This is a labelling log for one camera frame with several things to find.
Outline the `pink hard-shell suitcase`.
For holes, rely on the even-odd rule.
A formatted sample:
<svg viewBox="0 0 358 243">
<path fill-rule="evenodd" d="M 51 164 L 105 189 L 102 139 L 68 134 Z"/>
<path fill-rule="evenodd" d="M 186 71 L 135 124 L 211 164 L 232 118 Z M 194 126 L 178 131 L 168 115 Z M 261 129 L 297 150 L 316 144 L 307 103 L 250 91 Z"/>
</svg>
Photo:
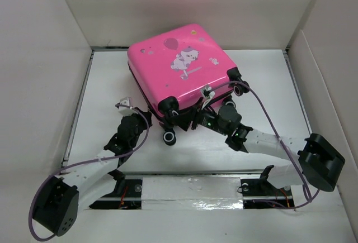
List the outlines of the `pink hard-shell suitcase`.
<svg viewBox="0 0 358 243">
<path fill-rule="evenodd" d="M 149 110 L 164 129 L 166 145 L 176 143 L 174 127 L 186 131 L 191 106 L 202 106 L 200 89 L 215 96 L 205 108 L 235 107 L 232 94 L 248 93 L 235 62 L 198 24 L 189 24 L 137 42 L 128 49 L 128 66 Z"/>
</svg>

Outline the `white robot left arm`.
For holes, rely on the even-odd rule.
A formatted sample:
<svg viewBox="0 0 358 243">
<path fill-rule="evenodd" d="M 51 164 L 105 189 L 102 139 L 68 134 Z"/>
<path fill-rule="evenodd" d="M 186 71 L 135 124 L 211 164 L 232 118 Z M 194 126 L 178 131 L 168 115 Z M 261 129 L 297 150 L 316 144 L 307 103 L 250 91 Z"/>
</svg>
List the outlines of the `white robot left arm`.
<svg viewBox="0 0 358 243">
<path fill-rule="evenodd" d="M 117 169 L 143 146 L 141 134 L 149 135 L 152 114 L 127 106 L 131 114 L 122 117 L 115 134 L 94 159 L 80 161 L 50 174 L 36 191 L 28 215 L 31 236 L 46 242 L 67 233 L 84 202 L 92 204 L 109 192 L 119 196 L 124 182 Z"/>
</svg>

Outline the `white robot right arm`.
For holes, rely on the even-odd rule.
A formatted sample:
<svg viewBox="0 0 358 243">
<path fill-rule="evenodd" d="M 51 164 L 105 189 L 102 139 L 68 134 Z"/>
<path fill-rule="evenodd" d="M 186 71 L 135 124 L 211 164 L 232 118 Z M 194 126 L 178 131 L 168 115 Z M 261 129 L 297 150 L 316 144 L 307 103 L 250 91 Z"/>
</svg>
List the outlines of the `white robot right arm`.
<svg viewBox="0 0 358 243">
<path fill-rule="evenodd" d="M 259 190 L 272 194 L 287 185 L 308 183 L 324 191 L 334 191 L 345 158 L 320 134 L 307 138 L 280 137 L 245 126 L 242 116 L 230 105 L 218 112 L 193 110 L 192 128 L 202 125 L 226 136 L 225 143 L 235 151 L 264 154 L 288 160 L 286 166 L 268 165 L 258 181 Z"/>
</svg>

